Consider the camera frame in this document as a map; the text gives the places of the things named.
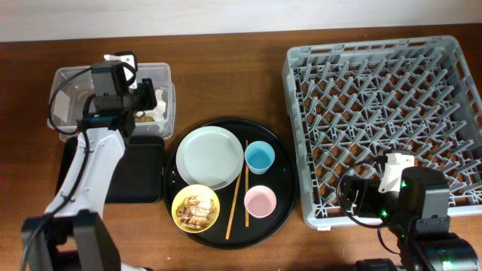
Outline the grey plate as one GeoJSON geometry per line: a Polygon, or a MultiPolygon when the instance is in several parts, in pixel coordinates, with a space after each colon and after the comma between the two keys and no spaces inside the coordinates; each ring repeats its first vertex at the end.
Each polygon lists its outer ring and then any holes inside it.
{"type": "Polygon", "coordinates": [[[235,181],[243,164],[244,150],[239,139],[219,126],[202,126],[188,133],[175,154],[176,168],[187,184],[201,184],[212,190],[235,181]]]}

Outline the pink cup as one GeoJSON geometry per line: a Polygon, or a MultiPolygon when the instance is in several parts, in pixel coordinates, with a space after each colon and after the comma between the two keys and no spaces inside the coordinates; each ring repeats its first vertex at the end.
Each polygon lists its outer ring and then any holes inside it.
{"type": "Polygon", "coordinates": [[[271,215],[276,205],[276,194],[264,185],[256,185],[248,189],[244,197],[244,206],[254,218],[265,218],[271,215]]]}

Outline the blue cup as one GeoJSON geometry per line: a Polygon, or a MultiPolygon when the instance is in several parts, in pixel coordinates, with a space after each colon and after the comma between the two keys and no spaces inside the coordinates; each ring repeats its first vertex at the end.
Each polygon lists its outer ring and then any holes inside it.
{"type": "Polygon", "coordinates": [[[245,161],[249,170],[256,175],[263,175],[276,159],[274,148],[264,141],[255,141],[245,150],[245,161]]]}

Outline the yellow bowl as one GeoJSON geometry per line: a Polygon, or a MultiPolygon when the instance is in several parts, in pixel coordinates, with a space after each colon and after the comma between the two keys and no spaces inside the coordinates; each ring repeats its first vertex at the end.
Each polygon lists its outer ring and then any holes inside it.
{"type": "Polygon", "coordinates": [[[176,194],[174,200],[172,201],[172,206],[171,206],[172,219],[174,220],[176,226],[179,227],[181,230],[185,231],[186,233],[202,233],[202,232],[208,230],[211,226],[214,225],[214,223],[218,219],[220,211],[221,211],[220,202],[219,202],[219,199],[218,199],[218,196],[216,195],[216,193],[211,188],[209,188],[207,186],[204,186],[204,185],[201,185],[201,184],[193,184],[193,185],[189,185],[189,186],[181,189],[176,194]],[[203,230],[196,231],[196,230],[190,230],[188,228],[183,227],[181,225],[177,215],[176,215],[176,210],[182,204],[182,200],[185,197],[189,197],[189,196],[192,196],[192,195],[204,195],[204,196],[212,198],[215,202],[215,205],[216,205],[217,209],[218,209],[217,213],[216,213],[215,220],[207,228],[205,228],[203,230]]]}

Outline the wooden chopstick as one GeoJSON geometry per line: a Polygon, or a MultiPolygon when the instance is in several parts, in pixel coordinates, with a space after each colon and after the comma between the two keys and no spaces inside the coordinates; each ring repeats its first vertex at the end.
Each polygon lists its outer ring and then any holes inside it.
{"type": "Polygon", "coordinates": [[[242,173],[240,173],[238,175],[237,180],[236,180],[236,186],[235,186],[235,190],[234,190],[234,193],[233,193],[233,200],[232,200],[232,204],[231,204],[231,208],[230,208],[230,215],[229,215],[227,230],[226,230],[226,234],[225,234],[226,240],[229,240],[229,238],[230,238],[230,232],[231,232],[231,228],[232,228],[232,224],[233,224],[233,216],[234,216],[235,209],[236,209],[236,201],[237,201],[241,177],[242,177],[242,173]]]}
{"type": "MultiPolygon", "coordinates": [[[[249,165],[248,165],[248,162],[246,160],[246,150],[249,146],[249,141],[248,139],[246,139],[246,149],[245,149],[245,199],[246,199],[246,195],[249,191],[249,165]]],[[[245,227],[249,227],[249,211],[246,207],[246,203],[245,203],[245,227]]]]}

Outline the food scraps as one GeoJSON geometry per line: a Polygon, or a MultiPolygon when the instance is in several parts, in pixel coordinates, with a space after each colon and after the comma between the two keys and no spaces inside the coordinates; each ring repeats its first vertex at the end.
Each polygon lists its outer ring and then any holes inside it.
{"type": "Polygon", "coordinates": [[[207,228],[215,220],[217,210],[212,198],[192,195],[182,200],[176,215],[183,227],[199,231],[207,228]]]}

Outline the white napkin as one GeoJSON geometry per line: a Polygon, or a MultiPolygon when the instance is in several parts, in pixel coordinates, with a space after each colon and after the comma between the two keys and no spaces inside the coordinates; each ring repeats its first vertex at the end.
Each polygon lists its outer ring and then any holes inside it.
{"type": "Polygon", "coordinates": [[[157,105],[154,109],[154,116],[156,121],[161,121],[165,119],[164,114],[166,113],[166,101],[163,98],[163,94],[163,89],[155,90],[157,105]]]}

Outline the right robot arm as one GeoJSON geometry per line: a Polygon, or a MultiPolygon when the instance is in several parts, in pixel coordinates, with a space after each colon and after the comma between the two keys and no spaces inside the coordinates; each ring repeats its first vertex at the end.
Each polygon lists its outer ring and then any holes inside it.
{"type": "Polygon", "coordinates": [[[403,169],[399,192],[381,193],[380,182],[344,176],[340,204],[356,204],[355,213],[379,218],[398,241],[401,270],[480,270],[470,243],[450,232],[449,186],[435,169],[403,169]]]}

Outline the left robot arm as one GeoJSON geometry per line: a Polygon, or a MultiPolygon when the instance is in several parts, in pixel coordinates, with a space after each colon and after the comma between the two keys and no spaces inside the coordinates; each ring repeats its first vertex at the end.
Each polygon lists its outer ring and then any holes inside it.
{"type": "Polygon", "coordinates": [[[25,220],[22,270],[131,270],[107,231],[105,199],[135,114],[156,107],[153,83],[136,79],[133,53],[107,55],[87,67],[93,94],[86,98],[73,135],[78,145],[62,186],[44,214],[25,220]]]}

